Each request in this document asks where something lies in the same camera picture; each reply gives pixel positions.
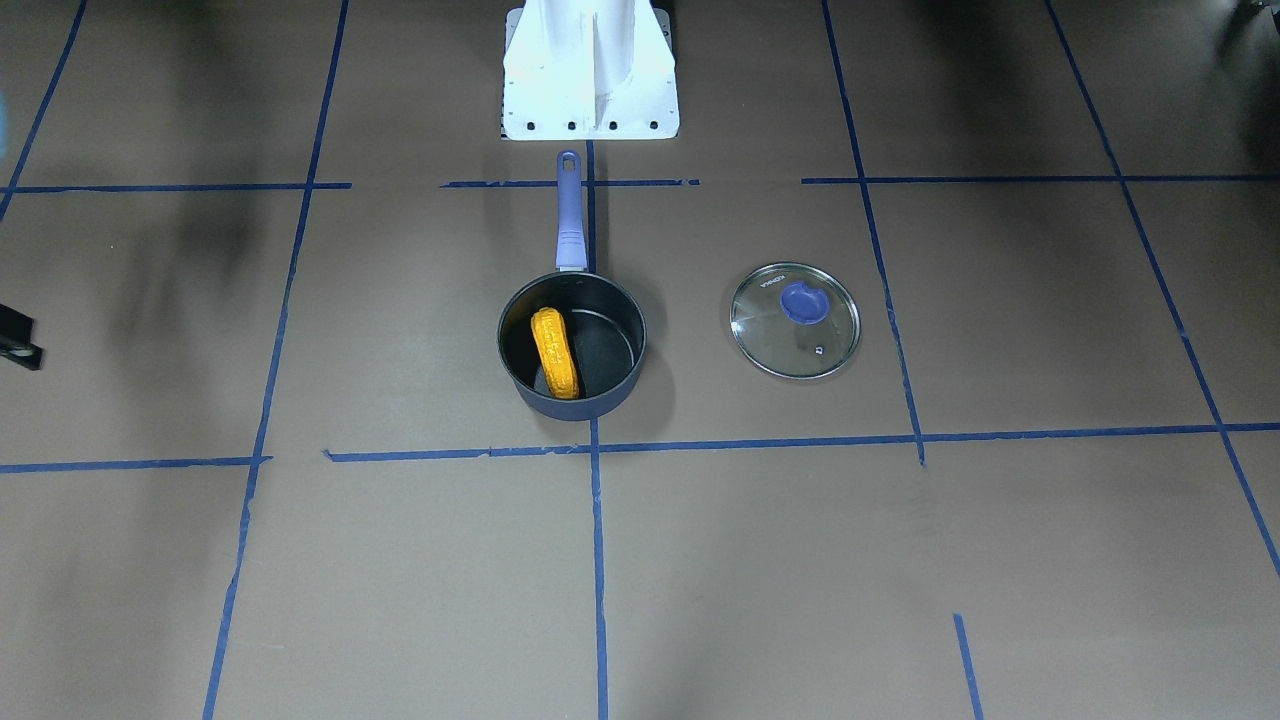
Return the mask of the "yellow toy corn cob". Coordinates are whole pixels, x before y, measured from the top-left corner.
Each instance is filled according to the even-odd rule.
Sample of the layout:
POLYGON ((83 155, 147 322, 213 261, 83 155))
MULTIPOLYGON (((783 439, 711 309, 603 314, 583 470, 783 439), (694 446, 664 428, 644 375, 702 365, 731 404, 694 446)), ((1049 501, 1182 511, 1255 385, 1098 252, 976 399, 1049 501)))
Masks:
POLYGON ((550 397, 580 398, 579 370, 564 316, 554 307, 539 307, 530 318, 530 329, 550 397))

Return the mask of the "dark blue saucepan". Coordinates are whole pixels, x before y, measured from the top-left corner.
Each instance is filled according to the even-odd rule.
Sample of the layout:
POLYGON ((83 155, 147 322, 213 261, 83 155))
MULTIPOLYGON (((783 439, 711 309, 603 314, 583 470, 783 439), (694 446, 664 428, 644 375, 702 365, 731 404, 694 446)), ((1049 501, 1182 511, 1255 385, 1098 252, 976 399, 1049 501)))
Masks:
POLYGON ((497 350, 521 400, 559 421, 594 421, 632 392, 646 354, 646 320, 622 286, 593 272, 582 209, 582 159, 564 150, 556 159, 556 269, 526 283, 504 306, 497 350), (550 397, 530 329, 539 307, 564 316, 581 396, 550 397))

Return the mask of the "glass lid with blue knob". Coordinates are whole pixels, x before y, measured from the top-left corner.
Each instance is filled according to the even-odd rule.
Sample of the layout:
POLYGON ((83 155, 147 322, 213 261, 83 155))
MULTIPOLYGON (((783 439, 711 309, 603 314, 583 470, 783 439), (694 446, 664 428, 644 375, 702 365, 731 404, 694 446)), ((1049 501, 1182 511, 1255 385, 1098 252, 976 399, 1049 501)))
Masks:
POLYGON ((728 324, 751 365, 790 380, 841 372, 861 340, 852 293, 805 263, 772 263, 745 275, 730 300, 728 324))

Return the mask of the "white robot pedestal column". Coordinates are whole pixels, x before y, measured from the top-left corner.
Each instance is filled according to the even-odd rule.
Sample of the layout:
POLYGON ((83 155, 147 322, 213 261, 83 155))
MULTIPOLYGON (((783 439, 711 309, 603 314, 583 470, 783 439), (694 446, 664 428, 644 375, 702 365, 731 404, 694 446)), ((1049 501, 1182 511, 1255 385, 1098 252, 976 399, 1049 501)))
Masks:
POLYGON ((506 15, 500 132, 520 142, 680 132, 669 12, 650 1, 526 1, 506 15))

